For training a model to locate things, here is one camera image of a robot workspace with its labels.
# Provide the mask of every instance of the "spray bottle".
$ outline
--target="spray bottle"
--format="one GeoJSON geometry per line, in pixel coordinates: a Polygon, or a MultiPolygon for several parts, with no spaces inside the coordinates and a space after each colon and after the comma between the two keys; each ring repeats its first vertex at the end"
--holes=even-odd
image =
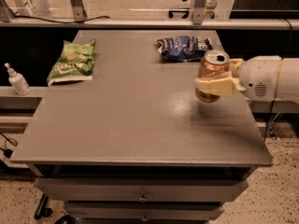
{"type": "Polygon", "coordinates": [[[8,81],[12,85],[12,87],[16,90],[19,95],[26,95],[28,94],[31,89],[24,78],[24,76],[20,73],[17,73],[13,68],[10,68],[9,63],[5,63],[4,66],[7,68],[9,73],[8,81]]]}

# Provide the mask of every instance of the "copper can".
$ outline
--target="copper can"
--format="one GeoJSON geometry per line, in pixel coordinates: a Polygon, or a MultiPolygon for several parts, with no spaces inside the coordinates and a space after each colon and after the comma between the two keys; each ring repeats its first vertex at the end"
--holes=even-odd
{"type": "MultiPolygon", "coordinates": [[[[219,49],[212,49],[205,53],[202,58],[198,70],[198,77],[204,77],[207,79],[214,79],[223,72],[227,72],[229,66],[229,55],[219,49]]],[[[196,89],[195,94],[197,98],[206,103],[212,103],[219,100],[220,96],[210,93],[203,93],[196,89]]]]}

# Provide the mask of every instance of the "blue chip bag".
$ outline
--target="blue chip bag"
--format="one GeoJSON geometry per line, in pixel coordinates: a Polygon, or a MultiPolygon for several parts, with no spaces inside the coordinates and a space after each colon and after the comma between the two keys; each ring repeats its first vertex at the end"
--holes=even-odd
{"type": "Polygon", "coordinates": [[[209,39],[198,36],[179,35],[157,40],[159,52],[174,61],[200,60],[207,50],[213,49],[209,39]]]}

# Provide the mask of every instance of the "gray tabletop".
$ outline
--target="gray tabletop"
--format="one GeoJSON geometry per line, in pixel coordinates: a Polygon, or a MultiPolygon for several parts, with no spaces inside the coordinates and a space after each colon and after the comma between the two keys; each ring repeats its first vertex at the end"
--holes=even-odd
{"type": "Polygon", "coordinates": [[[194,94],[198,62],[171,63],[156,40],[212,31],[80,31],[97,39],[93,80],[50,87],[13,162],[266,166],[271,157],[245,98],[194,94]]]}

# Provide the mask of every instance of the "snack bag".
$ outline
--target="snack bag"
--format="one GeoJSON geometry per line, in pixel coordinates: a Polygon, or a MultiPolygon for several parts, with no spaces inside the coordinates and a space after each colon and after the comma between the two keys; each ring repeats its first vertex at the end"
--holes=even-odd
{"type": "Polygon", "coordinates": [[[48,86],[54,82],[93,79],[95,43],[95,39],[84,45],[65,41],[62,54],[48,75],[48,86]]]}
{"type": "Polygon", "coordinates": [[[179,35],[159,39],[159,52],[174,61],[200,60],[207,50],[213,49],[209,39],[198,36],[179,35]]]}

